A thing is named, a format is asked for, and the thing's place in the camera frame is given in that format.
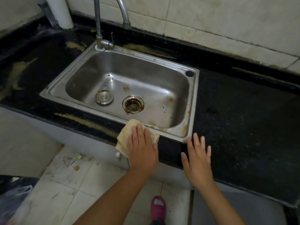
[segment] white pipe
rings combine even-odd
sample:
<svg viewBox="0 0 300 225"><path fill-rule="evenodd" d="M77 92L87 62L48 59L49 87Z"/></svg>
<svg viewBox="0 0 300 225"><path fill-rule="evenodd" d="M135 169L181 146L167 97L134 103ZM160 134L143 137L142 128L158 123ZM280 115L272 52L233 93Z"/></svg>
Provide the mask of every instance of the white pipe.
<svg viewBox="0 0 300 225"><path fill-rule="evenodd" d="M73 21L66 0L47 0L47 3L61 28L73 28Z"/></svg>

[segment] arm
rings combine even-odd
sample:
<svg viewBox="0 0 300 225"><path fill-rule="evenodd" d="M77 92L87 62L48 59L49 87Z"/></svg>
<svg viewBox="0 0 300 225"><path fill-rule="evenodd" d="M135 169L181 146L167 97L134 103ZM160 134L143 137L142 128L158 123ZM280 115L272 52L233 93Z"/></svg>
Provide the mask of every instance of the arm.
<svg viewBox="0 0 300 225"><path fill-rule="evenodd" d="M204 136L201 137L201 142L196 133L193 137L194 146L190 138L187 140L190 161L184 152L181 153L182 165L187 177L201 193L218 225L245 225L213 180L210 167L211 147L207 147L206 153Z"/></svg>
<svg viewBox="0 0 300 225"><path fill-rule="evenodd" d="M157 144L150 131L141 125L133 127L128 140L130 170L104 193L73 225L121 225L158 164Z"/></svg>

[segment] pink slipper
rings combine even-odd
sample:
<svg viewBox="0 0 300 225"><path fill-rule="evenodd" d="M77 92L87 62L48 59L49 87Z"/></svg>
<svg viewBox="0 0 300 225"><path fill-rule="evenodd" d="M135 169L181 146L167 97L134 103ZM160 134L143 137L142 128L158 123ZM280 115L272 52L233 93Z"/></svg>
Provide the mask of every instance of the pink slipper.
<svg viewBox="0 0 300 225"><path fill-rule="evenodd" d="M165 222L166 219L166 203L162 197L155 196L151 201L151 221L159 220L160 222Z"/></svg>

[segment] beige rag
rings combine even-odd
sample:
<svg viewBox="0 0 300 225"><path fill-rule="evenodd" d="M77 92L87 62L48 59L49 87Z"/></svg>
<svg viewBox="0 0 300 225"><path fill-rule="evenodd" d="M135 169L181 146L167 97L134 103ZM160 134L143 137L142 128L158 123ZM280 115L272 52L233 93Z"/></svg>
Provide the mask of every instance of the beige rag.
<svg viewBox="0 0 300 225"><path fill-rule="evenodd" d="M128 138L132 134L132 128L133 126L137 126L138 124L142 125L143 131L145 129L145 125L141 123L138 120L131 119L127 122L127 124L124 126L124 128L121 130L119 136L117 137L118 142L115 148L122 153L125 157L128 158L128 150L127 150L127 143L128 143ZM151 134L151 140L152 143L157 143L159 140L159 134L153 133L150 131Z"/></svg>

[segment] sink basin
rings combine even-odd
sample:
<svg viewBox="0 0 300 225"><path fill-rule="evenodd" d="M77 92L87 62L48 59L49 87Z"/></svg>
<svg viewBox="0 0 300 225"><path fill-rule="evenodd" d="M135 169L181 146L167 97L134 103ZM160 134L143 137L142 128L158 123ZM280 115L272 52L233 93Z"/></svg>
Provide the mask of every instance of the sink basin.
<svg viewBox="0 0 300 225"><path fill-rule="evenodd" d="M118 46L98 52L95 45L40 95L121 123L134 118L184 142L192 134L199 70Z"/></svg>

